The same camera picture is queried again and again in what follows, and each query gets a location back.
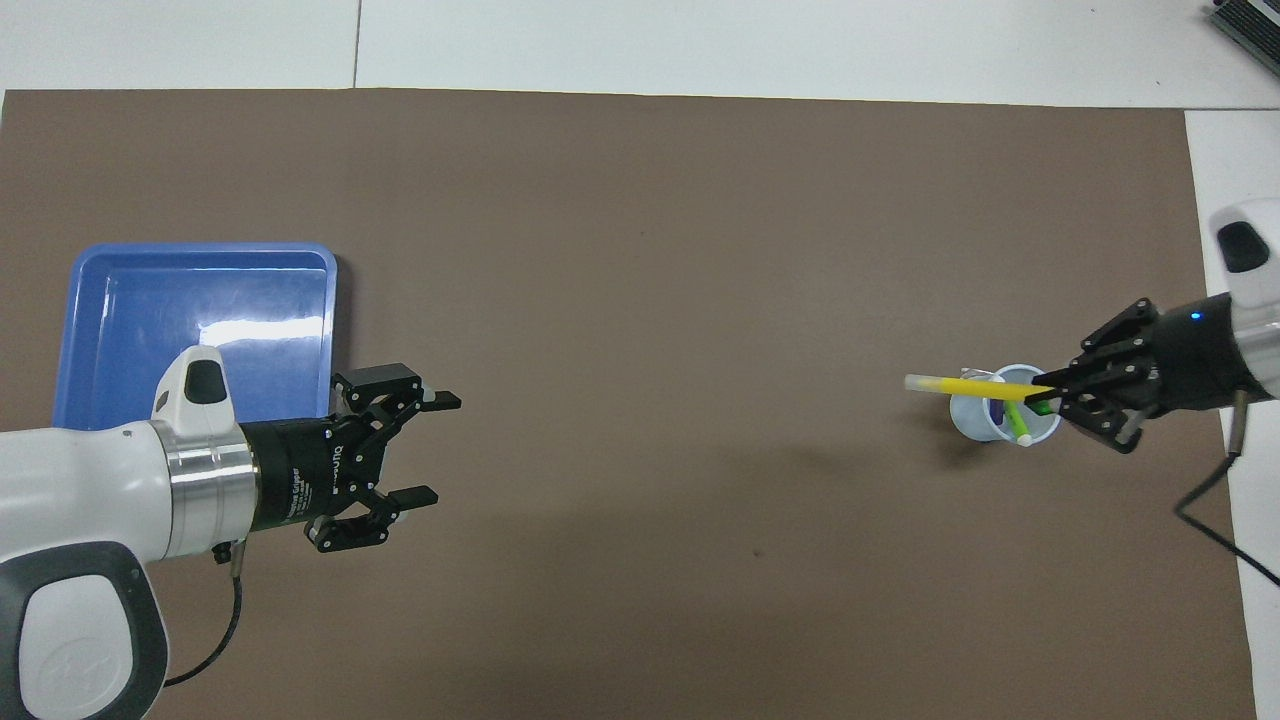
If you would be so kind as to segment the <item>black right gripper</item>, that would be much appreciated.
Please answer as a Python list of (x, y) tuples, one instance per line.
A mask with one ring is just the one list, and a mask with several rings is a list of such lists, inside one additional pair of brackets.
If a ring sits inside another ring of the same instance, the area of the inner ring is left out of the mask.
[[(1055, 415), (1082, 434), (1132, 454), (1143, 425), (1175, 410), (1208, 411), (1233, 405), (1247, 387), (1247, 368), (1233, 329), (1233, 300), (1216, 293), (1166, 313), (1140, 297), (1079, 342), (1060, 369), (1036, 375), (1044, 391), (1025, 397), (1038, 416)], [(1143, 383), (1140, 406), (1103, 391)]]

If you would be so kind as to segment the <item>brown table mat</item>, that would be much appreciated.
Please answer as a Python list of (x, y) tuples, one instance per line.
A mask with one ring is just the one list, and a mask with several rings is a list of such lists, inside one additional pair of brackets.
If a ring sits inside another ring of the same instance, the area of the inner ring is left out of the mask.
[(403, 363), (379, 548), (255, 536), (148, 720), (1256, 720), (1222, 454), (960, 436), (908, 373), (1053, 370), (1204, 295), (1180, 111), (443, 91), (9, 91), (0, 427), (106, 242), (311, 241)]

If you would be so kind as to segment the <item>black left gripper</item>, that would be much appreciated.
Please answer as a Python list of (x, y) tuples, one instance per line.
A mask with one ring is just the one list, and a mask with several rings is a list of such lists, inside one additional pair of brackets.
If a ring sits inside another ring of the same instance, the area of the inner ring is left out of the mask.
[[(242, 423), (256, 471), (257, 502), (250, 529), (307, 523), (305, 536), (321, 553), (383, 544), (407, 511), (433, 506), (428, 486), (383, 495), (370, 489), (369, 441), (387, 442), (420, 413), (462, 407), (447, 389), (434, 389), (402, 363), (333, 375), (340, 415)], [(337, 518), (356, 502), (367, 511)]]

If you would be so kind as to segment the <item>translucent pen cup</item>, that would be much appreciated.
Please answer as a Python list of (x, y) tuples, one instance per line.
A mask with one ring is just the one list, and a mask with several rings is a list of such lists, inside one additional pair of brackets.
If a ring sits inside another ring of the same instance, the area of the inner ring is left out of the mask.
[[(1010, 364), (1001, 366), (995, 372), (966, 366), (961, 369), (960, 377), (978, 379), (991, 378), (996, 382), (1002, 380), (1007, 383), (1029, 384), (1030, 380), (1041, 373), (1042, 370), (1038, 366)], [(1009, 434), (1006, 423), (997, 427), (988, 419), (987, 401), (988, 398), (952, 396), (948, 401), (948, 410), (955, 428), (966, 438), (977, 442), (989, 443), (1004, 441), (1015, 445)], [(1041, 416), (1034, 414), (1030, 409), (1025, 409), (1023, 406), (1019, 406), (1019, 410), (1030, 428), (1030, 433), (1034, 438), (1033, 445), (1047, 441), (1047, 438), (1050, 438), (1061, 425), (1061, 419), (1056, 414)]]

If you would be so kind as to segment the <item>blue plastic tray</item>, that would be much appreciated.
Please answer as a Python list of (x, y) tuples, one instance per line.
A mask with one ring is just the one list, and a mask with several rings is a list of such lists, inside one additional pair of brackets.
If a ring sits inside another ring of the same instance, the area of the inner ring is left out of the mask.
[(101, 243), (70, 269), (52, 423), (147, 419), (186, 348), (220, 351), (239, 421), (330, 407), (338, 266), (320, 243)]

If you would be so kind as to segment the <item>yellow highlighter pen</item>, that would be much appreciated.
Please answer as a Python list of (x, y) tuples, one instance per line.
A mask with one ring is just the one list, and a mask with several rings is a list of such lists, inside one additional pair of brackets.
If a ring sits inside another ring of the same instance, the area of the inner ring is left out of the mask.
[(1029, 386), (1002, 380), (996, 382), (991, 378), (978, 379), (906, 374), (902, 383), (905, 389), (909, 391), (1014, 402), (1024, 402), (1029, 397), (1055, 392), (1055, 388), (1048, 386)]

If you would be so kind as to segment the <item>dark striped device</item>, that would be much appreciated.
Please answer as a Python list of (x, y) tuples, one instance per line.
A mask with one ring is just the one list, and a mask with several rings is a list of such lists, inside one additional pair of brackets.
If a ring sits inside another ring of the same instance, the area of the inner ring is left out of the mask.
[(1210, 0), (1208, 20), (1280, 76), (1280, 0)]

